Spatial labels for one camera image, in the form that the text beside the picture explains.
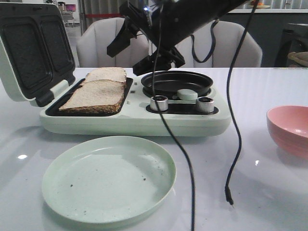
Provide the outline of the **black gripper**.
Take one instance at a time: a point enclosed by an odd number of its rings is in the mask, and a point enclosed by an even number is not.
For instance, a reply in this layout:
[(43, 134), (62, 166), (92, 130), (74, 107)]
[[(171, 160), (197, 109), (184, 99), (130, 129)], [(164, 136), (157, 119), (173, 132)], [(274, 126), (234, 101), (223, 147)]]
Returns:
[(133, 66), (137, 76), (155, 71), (166, 71), (185, 64), (184, 57), (176, 49), (176, 45), (193, 33), (186, 10), (189, 4), (184, 0), (174, 2), (163, 0), (156, 4), (158, 8), (140, 10), (127, 2), (120, 6), (119, 11), (125, 17), (124, 23), (115, 37), (107, 46), (107, 54), (115, 57), (128, 46), (131, 39), (137, 38), (141, 31), (155, 46), (156, 51), (146, 56)]

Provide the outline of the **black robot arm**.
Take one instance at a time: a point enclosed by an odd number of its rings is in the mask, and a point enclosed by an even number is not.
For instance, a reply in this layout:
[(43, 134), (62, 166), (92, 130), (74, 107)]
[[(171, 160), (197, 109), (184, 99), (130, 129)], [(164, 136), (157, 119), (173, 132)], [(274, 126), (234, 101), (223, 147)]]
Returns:
[(181, 67), (185, 64), (184, 57), (175, 46), (243, 3), (242, 0), (156, 0), (152, 7), (138, 8), (126, 1), (119, 7), (124, 24), (108, 45), (107, 54), (118, 55), (142, 32), (156, 46), (156, 51), (134, 64), (135, 75), (169, 70), (172, 65)]

